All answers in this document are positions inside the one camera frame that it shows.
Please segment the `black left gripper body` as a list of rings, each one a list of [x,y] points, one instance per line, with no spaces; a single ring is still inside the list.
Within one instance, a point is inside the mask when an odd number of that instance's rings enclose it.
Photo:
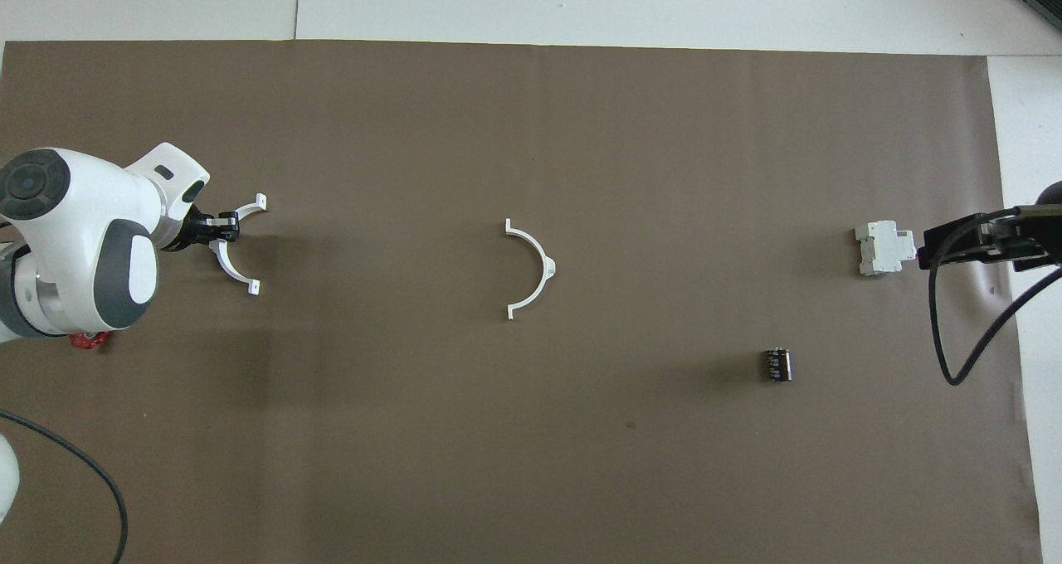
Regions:
[[[193,244],[208,246],[217,238],[213,215],[201,212],[196,206],[190,206],[183,217],[181,228],[174,238],[162,247],[162,253],[176,253]]]

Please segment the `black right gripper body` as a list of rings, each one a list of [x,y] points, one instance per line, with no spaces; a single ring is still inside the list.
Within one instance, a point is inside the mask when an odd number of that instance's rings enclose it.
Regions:
[[[1052,215],[1006,216],[982,224],[982,263],[1009,262],[1012,268],[1052,264]]]

